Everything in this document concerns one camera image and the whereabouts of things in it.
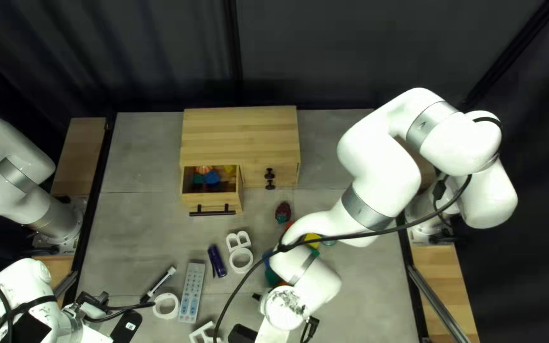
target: purple cylinder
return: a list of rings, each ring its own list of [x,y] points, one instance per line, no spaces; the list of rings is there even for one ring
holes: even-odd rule
[[[213,274],[217,273],[217,277],[220,278],[225,277],[227,275],[226,265],[221,259],[220,250],[217,248],[217,245],[211,245],[209,249],[207,249],[207,253],[209,254],[209,260],[211,261],[211,265],[213,266]]]

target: black drawer handle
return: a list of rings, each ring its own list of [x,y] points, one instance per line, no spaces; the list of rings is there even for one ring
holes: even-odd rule
[[[272,191],[273,189],[276,188],[276,186],[273,185],[273,181],[272,181],[272,180],[269,180],[269,181],[268,181],[268,184],[267,184],[266,187],[264,187],[264,188],[266,188],[266,189],[269,190],[269,191]]]
[[[264,178],[266,180],[272,180],[275,178],[275,175],[273,174],[272,168],[266,168],[266,174],[264,175]]]
[[[224,211],[206,211],[202,212],[202,205],[198,204],[196,212],[190,212],[190,217],[197,217],[199,215],[231,215],[236,214],[235,210],[230,211],[228,204],[224,205]]]

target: gray table surface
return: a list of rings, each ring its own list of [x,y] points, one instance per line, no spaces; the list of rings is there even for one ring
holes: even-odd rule
[[[274,219],[281,201],[292,205],[295,219],[329,209],[351,181],[337,160],[336,144],[348,128],[370,112],[298,111],[302,165],[297,187],[246,189],[242,214],[192,218],[179,198],[182,113],[120,113],[79,290],[94,295],[107,291],[112,305],[133,304],[174,265],[178,271],[162,291],[180,296],[188,262],[206,261],[196,324],[158,319],[151,309],[141,309],[143,324],[133,340],[188,342],[190,332],[217,320],[241,278],[229,272],[222,279],[213,279],[207,247],[218,244],[227,261],[224,238],[242,229],[249,233],[258,258],[275,245],[283,230]],[[314,314],[321,324],[312,342],[417,341],[396,233],[382,236],[366,248],[338,243],[321,246],[320,251],[321,258],[340,274],[343,285],[339,295]],[[230,306],[222,324],[224,338],[234,324],[259,328],[263,316],[251,294],[266,287],[260,267]],[[104,323],[99,331],[111,332],[116,322]],[[298,342],[300,333],[293,331],[288,341]]]

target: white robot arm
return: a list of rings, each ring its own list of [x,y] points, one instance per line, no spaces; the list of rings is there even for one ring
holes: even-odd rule
[[[44,152],[0,119],[0,215],[62,243],[79,232],[81,214],[39,188],[54,169]]]
[[[338,158],[355,179],[329,211],[306,215],[285,233],[289,245],[314,232],[323,236],[380,231],[415,197],[420,173],[414,160],[394,136],[404,139],[444,174],[450,175],[448,191],[438,204],[452,198],[452,191],[471,182],[457,202],[456,211],[474,228],[490,228],[506,221],[517,204],[517,195],[498,159],[501,130],[495,115],[485,111],[461,113],[427,89],[411,89],[370,113],[340,139]],[[431,192],[418,197],[418,215],[433,212]],[[345,239],[353,246],[367,246],[377,236]],[[256,342],[271,342],[271,331],[298,327],[338,293],[342,281],[309,248],[298,246],[270,258],[271,268],[291,286],[277,287],[262,298],[264,323]],[[281,298],[286,298],[282,306]]]
[[[52,296],[50,280],[48,268],[42,262],[29,258],[17,261],[0,272],[0,288],[12,309],[44,296]],[[0,300],[0,321],[4,314],[5,309]],[[105,316],[105,312],[89,304],[83,304],[80,310],[70,307],[62,311],[55,301],[35,305],[28,309],[27,314],[18,314],[13,320],[18,325],[21,316],[27,316],[34,323],[38,323],[38,326],[43,327],[43,331],[35,329],[35,326],[30,326],[29,321],[26,320],[24,324],[27,327],[19,328],[15,325],[16,338],[14,341],[20,341],[18,338],[22,336],[19,334],[20,331],[27,334],[27,331],[33,329],[35,332],[32,342],[112,343],[111,338],[84,323],[82,319],[86,314],[95,318]],[[8,332],[8,326],[3,324],[0,327],[0,342],[6,342],[4,338]]]

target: black knob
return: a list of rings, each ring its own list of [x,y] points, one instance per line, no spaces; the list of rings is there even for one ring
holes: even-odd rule
[[[267,168],[266,169],[266,174],[264,175],[264,178],[266,180],[272,180],[275,178],[275,175],[273,174],[273,169],[272,168]]]
[[[266,189],[268,189],[269,191],[272,191],[273,189],[275,189],[276,186],[273,185],[273,181],[272,180],[269,180],[268,181],[268,184],[266,185]]]

